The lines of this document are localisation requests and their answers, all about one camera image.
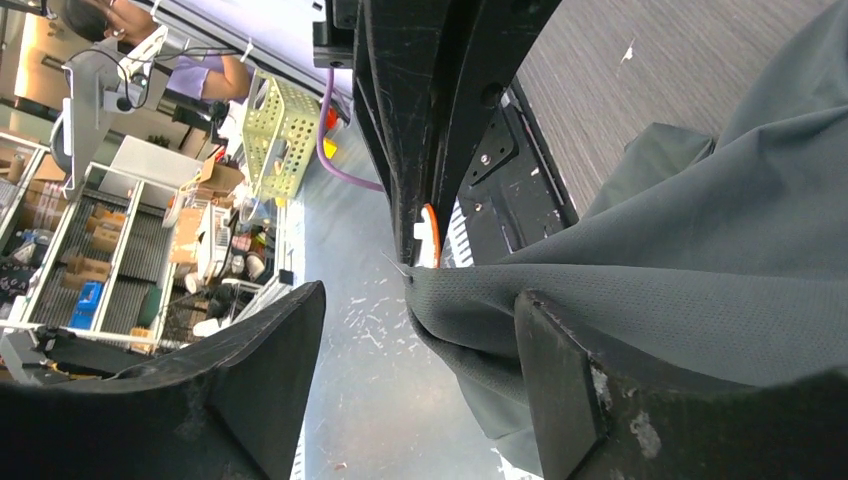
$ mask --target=plastic bin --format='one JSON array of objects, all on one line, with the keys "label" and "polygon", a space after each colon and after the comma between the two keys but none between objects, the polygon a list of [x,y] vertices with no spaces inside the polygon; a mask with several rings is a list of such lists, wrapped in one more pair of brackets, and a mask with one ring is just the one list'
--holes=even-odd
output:
[{"label": "plastic bin", "polygon": [[103,284],[101,283],[88,282],[83,285],[77,300],[77,308],[74,310],[71,323],[68,326],[80,330],[90,330],[91,322],[94,320],[94,312],[97,311],[102,293]]}]

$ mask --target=concrete floor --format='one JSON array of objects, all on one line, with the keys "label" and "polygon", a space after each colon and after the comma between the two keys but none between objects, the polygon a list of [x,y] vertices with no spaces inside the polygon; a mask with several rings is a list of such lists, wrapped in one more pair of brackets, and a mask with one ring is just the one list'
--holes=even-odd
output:
[{"label": "concrete floor", "polygon": [[[376,180],[358,129],[337,165]],[[306,478],[503,479],[454,375],[416,338],[382,194],[312,162],[303,190],[306,278],[327,288],[324,340],[306,413]]]}]

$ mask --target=cable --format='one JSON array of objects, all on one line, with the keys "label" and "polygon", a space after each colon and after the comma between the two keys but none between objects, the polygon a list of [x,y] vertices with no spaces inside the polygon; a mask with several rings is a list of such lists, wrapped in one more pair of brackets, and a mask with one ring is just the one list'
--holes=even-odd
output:
[{"label": "cable", "polygon": [[332,68],[327,70],[327,88],[324,90],[324,98],[321,100],[321,117],[318,119],[318,138],[316,150],[318,153],[318,160],[321,161],[321,165],[330,172],[332,175],[342,179],[343,181],[350,183],[352,185],[356,185],[357,187],[367,188],[368,190],[373,190],[375,192],[382,192],[383,186],[365,180],[363,178],[354,177],[349,173],[345,173],[335,165],[330,162],[330,159],[327,158],[327,153],[324,151],[324,138],[327,136],[327,114],[330,112],[330,102],[333,96],[333,87],[335,86],[335,70]]},{"label": "cable", "polygon": [[87,48],[85,50],[79,51],[79,52],[71,55],[70,58],[68,58],[68,60],[65,63],[70,62],[71,60],[77,58],[78,56],[80,56],[80,55],[82,55],[83,53],[86,53],[86,52],[95,52],[99,55],[103,55],[104,57],[111,60],[112,63],[114,63],[115,66],[118,67],[118,69],[120,69],[121,71],[124,72],[124,78],[126,79],[122,82],[124,84],[124,97],[127,99],[128,102],[130,102],[130,106],[134,110],[138,110],[139,108],[143,107],[147,103],[147,99],[150,96],[150,88],[145,87],[144,97],[142,97],[141,103],[139,103],[138,105],[133,105],[132,99],[130,98],[130,82],[129,82],[130,74],[129,74],[129,72],[127,72],[127,70],[124,67],[121,66],[120,61],[116,60],[114,57],[112,57],[112,55],[109,55],[108,53],[104,52],[103,50],[98,50],[96,48]]}]

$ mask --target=dark gray cloth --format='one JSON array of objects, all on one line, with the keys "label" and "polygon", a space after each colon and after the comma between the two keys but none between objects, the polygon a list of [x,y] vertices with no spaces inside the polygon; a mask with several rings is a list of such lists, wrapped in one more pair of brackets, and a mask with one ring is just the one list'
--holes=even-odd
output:
[{"label": "dark gray cloth", "polygon": [[720,379],[848,365],[848,2],[782,49],[712,149],[651,126],[574,227],[497,265],[409,270],[418,334],[516,466],[540,472],[513,324],[524,290]]}]

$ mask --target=green plastic basket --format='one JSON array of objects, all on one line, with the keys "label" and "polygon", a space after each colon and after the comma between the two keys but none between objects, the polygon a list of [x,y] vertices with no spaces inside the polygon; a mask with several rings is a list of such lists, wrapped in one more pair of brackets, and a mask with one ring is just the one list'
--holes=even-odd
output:
[{"label": "green plastic basket", "polygon": [[244,152],[256,196],[294,198],[315,149],[318,102],[257,70],[245,105]]}]

